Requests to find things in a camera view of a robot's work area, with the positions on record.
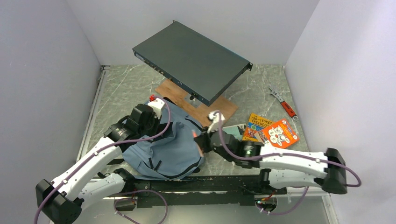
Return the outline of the blue student backpack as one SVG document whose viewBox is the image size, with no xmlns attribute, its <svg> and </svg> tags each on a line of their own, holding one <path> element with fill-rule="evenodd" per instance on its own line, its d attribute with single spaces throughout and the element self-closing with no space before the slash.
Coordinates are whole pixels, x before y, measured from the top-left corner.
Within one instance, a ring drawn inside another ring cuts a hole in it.
<svg viewBox="0 0 396 224">
<path fill-rule="evenodd" d="M 204 158 L 194 141 L 202 125 L 182 108 L 168 101 L 159 131 L 163 135 L 130 146 L 122 155 L 124 161 L 144 180 L 177 180 L 199 171 Z"/>
</svg>

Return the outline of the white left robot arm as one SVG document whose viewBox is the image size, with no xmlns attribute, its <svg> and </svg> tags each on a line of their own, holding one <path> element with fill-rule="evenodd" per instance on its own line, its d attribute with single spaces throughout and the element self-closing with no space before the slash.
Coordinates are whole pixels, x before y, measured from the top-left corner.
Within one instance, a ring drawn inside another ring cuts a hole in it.
<svg viewBox="0 0 396 224">
<path fill-rule="evenodd" d="M 38 223 L 43 213 L 55 224 L 71 224 L 84 209 L 105 197 L 130 195 L 135 178 L 122 168 L 99 181 L 91 180 L 130 146 L 162 135 L 158 127 L 163 111 L 170 112 L 170 107 L 159 98 L 138 104 L 130 115 L 111 125 L 94 148 L 71 168 L 52 181 L 41 180 L 35 187 L 38 208 L 33 222 Z"/>
</svg>

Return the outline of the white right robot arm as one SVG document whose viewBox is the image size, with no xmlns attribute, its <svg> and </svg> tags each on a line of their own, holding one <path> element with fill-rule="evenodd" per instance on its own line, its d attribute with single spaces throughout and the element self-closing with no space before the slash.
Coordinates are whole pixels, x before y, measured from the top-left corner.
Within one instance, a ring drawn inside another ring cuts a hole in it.
<svg viewBox="0 0 396 224">
<path fill-rule="evenodd" d="M 301 152 L 259 142 L 241 141 L 225 132 L 203 132 L 194 141 L 242 168 L 260 169 L 257 187 L 264 194 L 286 187 L 318 187 L 332 194 L 347 193 L 346 162 L 335 148 Z"/>
</svg>

